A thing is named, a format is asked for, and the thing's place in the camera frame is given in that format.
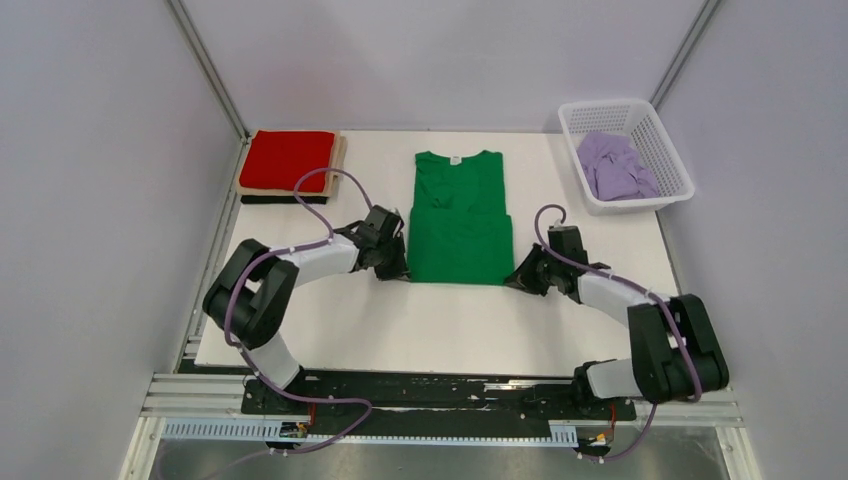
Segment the green t shirt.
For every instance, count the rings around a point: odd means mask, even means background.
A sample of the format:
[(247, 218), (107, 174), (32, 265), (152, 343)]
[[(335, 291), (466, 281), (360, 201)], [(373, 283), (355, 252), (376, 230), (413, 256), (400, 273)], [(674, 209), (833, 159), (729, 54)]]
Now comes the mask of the green t shirt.
[(502, 153), (415, 155), (407, 261), (415, 283), (504, 283), (514, 252)]

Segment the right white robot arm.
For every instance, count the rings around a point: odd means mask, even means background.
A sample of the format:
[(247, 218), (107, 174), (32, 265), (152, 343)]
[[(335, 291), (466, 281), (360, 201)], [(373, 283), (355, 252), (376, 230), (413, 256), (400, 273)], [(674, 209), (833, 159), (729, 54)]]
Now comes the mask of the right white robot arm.
[(571, 403), (596, 417), (617, 398), (653, 404), (694, 399), (722, 390), (729, 369), (704, 302), (696, 295), (665, 296), (591, 263), (575, 226), (554, 226), (536, 243), (505, 285), (531, 295), (551, 289), (598, 310), (628, 330), (625, 359), (589, 361), (573, 375)]

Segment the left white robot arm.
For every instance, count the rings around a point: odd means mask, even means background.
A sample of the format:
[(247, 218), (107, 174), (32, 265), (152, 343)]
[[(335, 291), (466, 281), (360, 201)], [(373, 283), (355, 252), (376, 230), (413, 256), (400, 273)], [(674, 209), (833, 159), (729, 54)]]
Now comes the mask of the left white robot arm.
[(283, 413), (306, 402), (371, 403), (359, 398), (306, 397), (303, 368), (280, 333), (296, 288), (336, 275), (371, 270), (380, 280), (399, 280), (408, 273), (401, 216), (382, 206), (366, 217), (332, 229), (326, 239), (272, 249), (255, 239), (242, 241), (212, 282), (202, 311), (223, 331), (258, 380), (268, 387), (268, 400)]

